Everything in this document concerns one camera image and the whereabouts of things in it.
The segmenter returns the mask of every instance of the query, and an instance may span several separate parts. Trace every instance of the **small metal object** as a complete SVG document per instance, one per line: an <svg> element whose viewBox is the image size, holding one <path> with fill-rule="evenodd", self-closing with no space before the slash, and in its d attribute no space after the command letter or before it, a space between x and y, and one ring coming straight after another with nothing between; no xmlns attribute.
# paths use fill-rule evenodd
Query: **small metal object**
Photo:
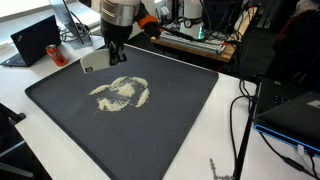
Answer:
<svg viewBox="0 0 320 180"><path fill-rule="evenodd" d="M235 179L234 177L232 176L217 176L217 173L216 173L216 167L214 166L214 163L213 163L213 160L210 158L210 166L211 166L211 169L212 169L212 172L213 172L213 178L214 180L232 180L232 179Z"/></svg>

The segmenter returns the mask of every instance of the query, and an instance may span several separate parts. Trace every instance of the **desk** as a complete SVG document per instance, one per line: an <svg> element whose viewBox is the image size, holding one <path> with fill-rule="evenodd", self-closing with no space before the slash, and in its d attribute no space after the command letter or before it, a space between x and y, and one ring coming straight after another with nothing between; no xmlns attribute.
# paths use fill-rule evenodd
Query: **desk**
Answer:
<svg viewBox="0 0 320 180"><path fill-rule="evenodd" d="M80 21L90 27L92 31L94 31L94 29L92 28L100 25L100 14L91 10L87 6L81 4L80 2L70 3L67 4L67 6L69 10L77 15ZM22 16L18 19L2 22L0 28L0 44L3 44L5 42L12 42L12 39L10 38L11 34L27 28L32 24L48 18L51 15L55 15L55 12L53 11L53 9L48 9L28 16ZM61 23L59 22L57 16L56 20L58 22L58 25L60 26Z"/></svg>
<svg viewBox="0 0 320 180"><path fill-rule="evenodd" d="M62 44L60 49L69 62L73 62L103 45L102 38L94 39L93 47L75 51L69 45ZM26 114L27 118L17 124L16 128L53 179L109 179L24 93L28 86L59 69L61 68L55 66L48 56L30 68L0 67L0 82L5 85L2 86L0 101L15 112ZM238 79L220 75L164 179L211 180L210 158L216 163L218 175L232 174L233 154L228 131L228 112L231 101L240 95L238 82ZM248 83L248 89L253 92L255 85ZM237 102L234 107L234 115L238 119L234 122L237 127L237 147L247 119L246 110L246 100Z"/></svg>
<svg viewBox="0 0 320 180"><path fill-rule="evenodd" d="M238 23L241 22L239 27L239 32L242 35L245 34L256 12L257 12L257 8L250 8L247 15L244 15L245 17L243 18L243 21L241 22L241 18L240 18L240 21L238 21ZM168 48L176 49L182 52L188 52L191 54L214 59L214 60L225 62L225 63L229 63L236 52L236 49L234 47L232 47L231 45L227 45L221 54L216 54L213 51L212 52L204 51L203 49L197 48L196 46L194 47L191 47L192 45L186 46L184 42L177 43L174 41L169 41L164 39L162 40L161 36L160 36L160 39L151 38L151 42L154 43L155 45L159 45L160 47L161 46L168 47Z"/></svg>

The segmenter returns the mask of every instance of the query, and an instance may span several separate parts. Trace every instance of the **laptop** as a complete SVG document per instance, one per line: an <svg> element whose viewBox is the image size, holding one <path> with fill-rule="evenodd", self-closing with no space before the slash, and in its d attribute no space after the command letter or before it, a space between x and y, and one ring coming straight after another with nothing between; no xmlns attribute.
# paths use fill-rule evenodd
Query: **laptop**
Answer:
<svg viewBox="0 0 320 180"><path fill-rule="evenodd" d="M262 81L259 91L254 129L320 157L320 95L271 79Z"/></svg>
<svg viewBox="0 0 320 180"><path fill-rule="evenodd" d="M308 92L306 89L294 86L291 83L263 78L258 87L257 96L259 97L259 101L255 107L254 116L275 108L306 92Z"/></svg>
<svg viewBox="0 0 320 180"><path fill-rule="evenodd" d="M11 38L19 53L2 62L3 66L30 67L46 55L46 46L61 44L54 15L12 34Z"/></svg>

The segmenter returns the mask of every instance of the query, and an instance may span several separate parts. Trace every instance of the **black tray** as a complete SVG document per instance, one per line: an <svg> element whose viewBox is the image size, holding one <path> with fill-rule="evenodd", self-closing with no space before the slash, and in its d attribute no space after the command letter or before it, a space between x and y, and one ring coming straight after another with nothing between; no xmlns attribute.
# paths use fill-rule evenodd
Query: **black tray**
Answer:
<svg viewBox="0 0 320 180"><path fill-rule="evenodd" d="M76 61L25 92L111 179L162 179L218 73L128 46L125 53L127 62L89 74ZM149 102L97 112L88 92L122 76L146 79Z"/></svg>

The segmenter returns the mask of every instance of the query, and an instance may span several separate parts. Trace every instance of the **monitor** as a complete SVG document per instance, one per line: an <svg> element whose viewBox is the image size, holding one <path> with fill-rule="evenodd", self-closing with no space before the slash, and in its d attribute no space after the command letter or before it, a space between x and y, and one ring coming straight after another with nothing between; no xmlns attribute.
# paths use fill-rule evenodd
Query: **monitor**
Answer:
<svg viewBox="0 0 320 180"><path fill-rule="evenodd" d="M79 23L75 23L71 16L71 11L69 11L67 4L64 0L49 0L56 16L60 20L67 30L74 36L73 39L66 39L73 49L80 49L87 46L92 46L92 40L87 32L83 29L84 26Z"/></svg>

